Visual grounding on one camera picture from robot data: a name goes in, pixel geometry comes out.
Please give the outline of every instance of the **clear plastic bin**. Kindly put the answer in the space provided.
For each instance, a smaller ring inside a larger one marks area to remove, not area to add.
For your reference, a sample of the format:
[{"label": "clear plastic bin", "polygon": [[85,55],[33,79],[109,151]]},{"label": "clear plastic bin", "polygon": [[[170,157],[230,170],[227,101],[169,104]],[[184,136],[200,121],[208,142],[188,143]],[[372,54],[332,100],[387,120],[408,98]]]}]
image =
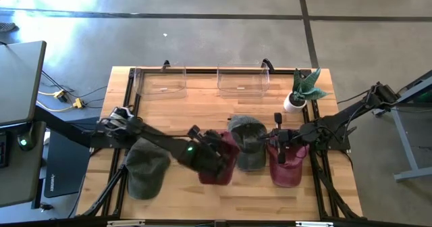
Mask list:
[{"label": "clear plastic bin", "polygon": [[217,88],[223,98],[262,98],[269,86],[267,66],[264,68],[257,64],[217,66]]},{"label": "clear plastic bin", "polygon": [[135,68],[134,91],[145,100],[179,99],[187,95],[186,68]]}]

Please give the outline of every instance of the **concrete floor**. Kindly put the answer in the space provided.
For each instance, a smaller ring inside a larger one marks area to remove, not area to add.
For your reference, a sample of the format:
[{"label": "concrete floor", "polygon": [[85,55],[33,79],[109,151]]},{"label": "concrete floor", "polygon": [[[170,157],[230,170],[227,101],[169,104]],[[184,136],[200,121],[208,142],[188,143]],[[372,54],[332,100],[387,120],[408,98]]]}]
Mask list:
[{"label": "concrete floor", "polygon": [[[431,0],[306,0],[306,4],[309,14],[316,16],[432,16]],[[122,13],[302,13],[299,0],[0,0],[0,7]],[[48,18],[32,12],[0,16],[0,22],[4,21],[16,22],[20,29],[0,34],[0,40],[47,41],[45,71],[77,94],[106,85],[112,66],[160,66],[165,59],[187,66],[216,66],[249,64],[268,57],[275,67],[311,67],[301,20]],[[311,28],[319,65],[331,70],[339,100],[378,80],[396,91],[432,67],[431,22],[316,21],[311,22]],[[103,95],[104,91],[99,91],[89,99]],[[52,107],[62,106],[40,99]],[[98,109],[85,109],[57,115],[71,120],[99,113]],[[350,141],[364,216],[431,225],[432,177],[402,183],[393,179],[394,173],[408,170],[408,161],[391,116],[377,119],[365,115],[352,125],[358,126]],[[430,152],[423,155],[430,162]],[[6,207],[0,209],[0,222],[64,218],[74,198],[45,201],[57,212],[39,213],[22,205]]]}]

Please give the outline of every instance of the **potted plant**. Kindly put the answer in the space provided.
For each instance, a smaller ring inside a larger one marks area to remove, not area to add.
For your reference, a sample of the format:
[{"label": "potted plant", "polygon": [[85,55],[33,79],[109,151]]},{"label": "potted plant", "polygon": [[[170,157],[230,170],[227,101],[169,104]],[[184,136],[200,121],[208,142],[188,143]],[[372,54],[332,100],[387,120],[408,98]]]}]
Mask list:
[{"label": "potted plant", "polygon": [[302,78],[300,70],[294,72],[294,85],[292,92],[285,98],[283,108],[289,113],[299,113],[306,105],[306,101],[320,99],[328,93],[321,89],[315,88],[314,85],[319,77],[321,68],[309,74],[306,78]]}]

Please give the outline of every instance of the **wooden table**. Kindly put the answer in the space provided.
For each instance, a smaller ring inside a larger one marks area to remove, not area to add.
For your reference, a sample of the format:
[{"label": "wooden table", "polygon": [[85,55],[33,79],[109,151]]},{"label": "wooden table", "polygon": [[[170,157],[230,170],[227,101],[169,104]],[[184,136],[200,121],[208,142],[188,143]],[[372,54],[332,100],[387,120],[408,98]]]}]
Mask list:
[{"label": "wooden table", "polygon": [[[130,68],[113,67],[101,116],[106,117],[115,106],[122,106]],[[223,130],[227,127],[227,118],[239,114],[257,118],[270,131],[274,127],[275,112],[282,113],[283,128],[299,128],[303,124],[302,114],[284,113],[282,107],[292,88],[292,76],[270,75],[270,83],[269,90],[262,99],[223,99],[218,95],[216,74],[188,74],[187,97],[141,101],[138,115],[146,123],[168,134],[186,133],[193,124],[202,130]],[[316,86],[331,93],[318,100],[321,116],[337,113],[328,69],[321,70]],[[112,156],[112,149],[103,149],[90,159],[77,214],[85,212],[104,189]],[[338,151],[330,151],[328,157],[334,186],[352,210],[361,216],[350,162]],[[111,198],[110,213],[117,199],[117,191],[118,184]],[[325,190],[323,196],[326,210],[330,212]],[[246,173],[235,169],[228,186],[200,184],[195,172],[173,160],[157,197],[139,201],[132,199],[127,193],[124,195],[121,218],[318,220],[311,162],[308,157],[304,160],[302,182],[298,187],[281,188],[271,181],[268,160],[262,172]]]}]

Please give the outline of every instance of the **dark green cap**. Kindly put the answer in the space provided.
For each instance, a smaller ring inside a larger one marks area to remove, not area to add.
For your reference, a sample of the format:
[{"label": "dark green cap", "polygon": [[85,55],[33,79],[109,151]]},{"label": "dark green cap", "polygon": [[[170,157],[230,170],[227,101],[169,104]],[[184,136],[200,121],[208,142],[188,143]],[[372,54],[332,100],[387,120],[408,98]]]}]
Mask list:
[{"label": "dark green cap", "polygon": [[267,129],[257,119],[250,116],[233,116],[228,130],[240,148],[237,167],[243,171],[262,170],[265,167],[265,143],[258,141]]},{"label": "dark green cap", "polygon": [[129,171],[128,192],[134,199],[152,199],[159,194],[171,160],[168,152],[141,138],[132,146],[125,165]]}]

